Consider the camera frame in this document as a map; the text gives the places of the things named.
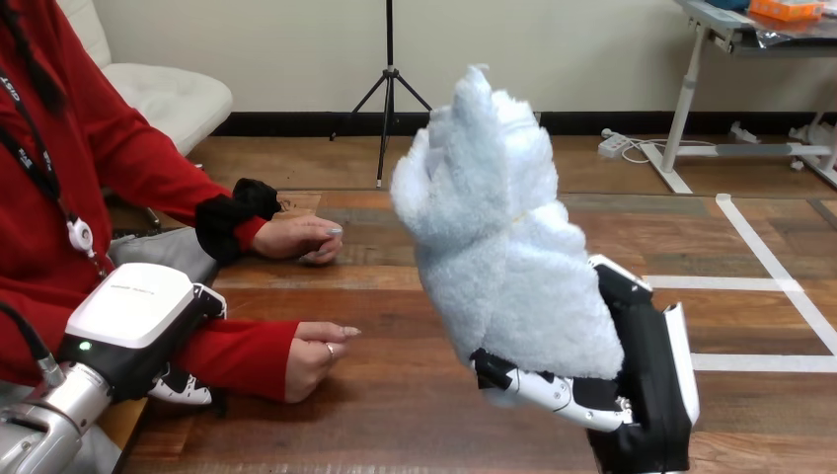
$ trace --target fingernail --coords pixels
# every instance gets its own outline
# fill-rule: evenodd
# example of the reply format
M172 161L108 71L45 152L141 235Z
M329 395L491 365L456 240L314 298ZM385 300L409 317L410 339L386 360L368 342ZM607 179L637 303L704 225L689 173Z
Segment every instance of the fingernail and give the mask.
M349 338L354 338L360 336L360 330L357 328L352 327L344 327L342 328L342 333L345 334Z

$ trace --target hand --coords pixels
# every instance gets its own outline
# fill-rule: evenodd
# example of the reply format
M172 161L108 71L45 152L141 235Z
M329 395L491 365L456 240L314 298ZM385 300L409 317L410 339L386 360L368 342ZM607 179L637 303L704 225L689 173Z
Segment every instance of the hand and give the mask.
M300 323L290 343L285 401L299 403L308 398L338 360L345 357L348 341L359 335L356 328L334 323Z
M341 248L342 228L313 215L272 220L253 239L253 250L264 257L316 265L334 260Z

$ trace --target person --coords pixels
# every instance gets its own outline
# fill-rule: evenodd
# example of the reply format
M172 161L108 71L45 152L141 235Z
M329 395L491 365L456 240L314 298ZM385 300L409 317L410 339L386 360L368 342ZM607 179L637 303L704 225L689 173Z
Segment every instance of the person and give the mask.
M248 182L257 192L236 196L180 155L126 104L54 0L0 0L0 17L0 301L51 350L72 311L114 269L101 187L194 226L218 262L255 253L322 265L339 253L334 222L270 220L264 209L267 200L276 205L275 191ZM93 235L89 250L68 235L68 224L81 223ZM218 320L173 365L210 387L296 403L358 333L328 322ZM8 318L0 317L0 334L0 380L36 385L37 368Z

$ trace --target orange container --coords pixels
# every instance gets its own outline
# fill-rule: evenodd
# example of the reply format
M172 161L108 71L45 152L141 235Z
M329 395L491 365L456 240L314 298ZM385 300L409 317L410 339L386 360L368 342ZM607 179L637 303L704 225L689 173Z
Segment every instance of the orange container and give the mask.
M825 10L825 2L811 0L752 0L750 13L775 18L783 22L819 20Z

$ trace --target robotic hand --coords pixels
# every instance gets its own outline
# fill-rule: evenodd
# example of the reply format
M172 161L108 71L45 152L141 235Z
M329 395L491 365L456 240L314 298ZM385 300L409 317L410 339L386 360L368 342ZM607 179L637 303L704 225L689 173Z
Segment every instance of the robotic hand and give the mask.
M480 349L471 356L479 387L585 427L604 474L687 471L700 406L682 307L659 312L645 282L605 257L589 262L625 350L619 376L570 379L532 372Z
M70 317L60 364L26 320L10 316L44 377L26 400L0 407L0 474L55 474L105 409L145 397L192 332L226 316L226 302L176 270L125 264Z

